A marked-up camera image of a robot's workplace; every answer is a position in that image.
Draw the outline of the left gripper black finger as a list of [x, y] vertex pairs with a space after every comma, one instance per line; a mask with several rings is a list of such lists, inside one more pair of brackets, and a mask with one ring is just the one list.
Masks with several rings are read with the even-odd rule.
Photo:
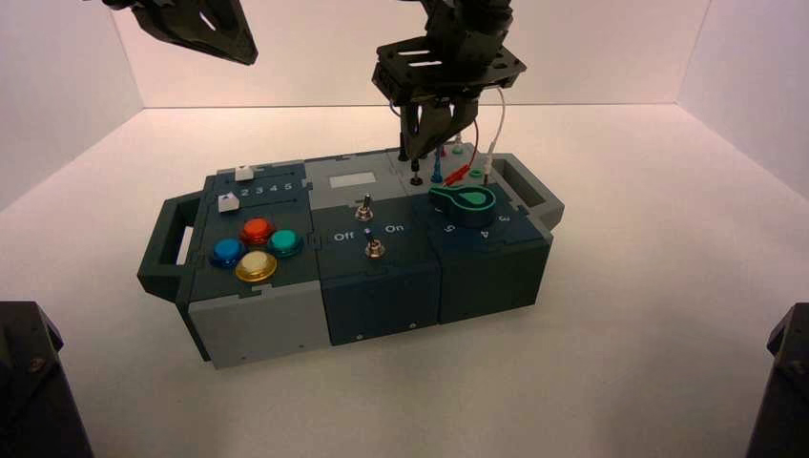
[[245, 66], [259, 56], [238, 0], [132, 1], [129, 10], [153, 38]]

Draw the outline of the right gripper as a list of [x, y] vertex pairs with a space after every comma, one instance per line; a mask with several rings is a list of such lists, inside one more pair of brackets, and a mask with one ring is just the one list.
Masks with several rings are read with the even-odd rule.
[[[393, 105], [402, 107], [402, 145], [408, 159], [441, 146], [476, 119], [478, 97], [488, 88], [509, 88], [527, 66], [502, 47], [480, 65], [439, 54], [425, 36], [377, 49], [372, 82]], [[436, 102], [423, 102], [438, 98]]]

